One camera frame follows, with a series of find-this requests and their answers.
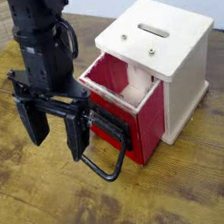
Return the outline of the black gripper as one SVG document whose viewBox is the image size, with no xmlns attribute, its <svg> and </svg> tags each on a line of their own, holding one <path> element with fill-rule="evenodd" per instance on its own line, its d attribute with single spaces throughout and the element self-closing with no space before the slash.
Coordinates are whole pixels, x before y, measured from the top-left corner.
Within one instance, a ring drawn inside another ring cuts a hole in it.
<svg viewBox="0 0 224 224">
<path fill-rule="evenodd" d="M 89 111 L 90 91 L 75 81 L 73 60 L 77 46 L 69 43 L 21 49 L 25 70 L 12 70 L 8 78 L 14 87 L 18 115 L 32 142 L 39 147 L 50 131 L 47 112 L 62 115 L 65 110 Z M 68 147 L 73 161 L 79 161 L 89 145 L 89 125 L 78 111 L 64 118 Z"/>
</svg>

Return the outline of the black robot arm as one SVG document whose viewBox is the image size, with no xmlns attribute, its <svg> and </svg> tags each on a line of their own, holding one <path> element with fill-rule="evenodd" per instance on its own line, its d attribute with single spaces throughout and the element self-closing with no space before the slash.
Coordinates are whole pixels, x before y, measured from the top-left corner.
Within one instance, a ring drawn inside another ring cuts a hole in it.
<svg viewBox="0 0 224 224">
<path fill-rule="evenodd" d="M 64 119 L 68 147 L 79 161 L 89 145 L 90 91 L 74 79 L 78 39 L 62 18 L 68 0 L 7 0 L 25 68 L 9 71 L 14 101 L 27 133 L 37 146 L 50 131 L 47 116 Z"/>
</svg>

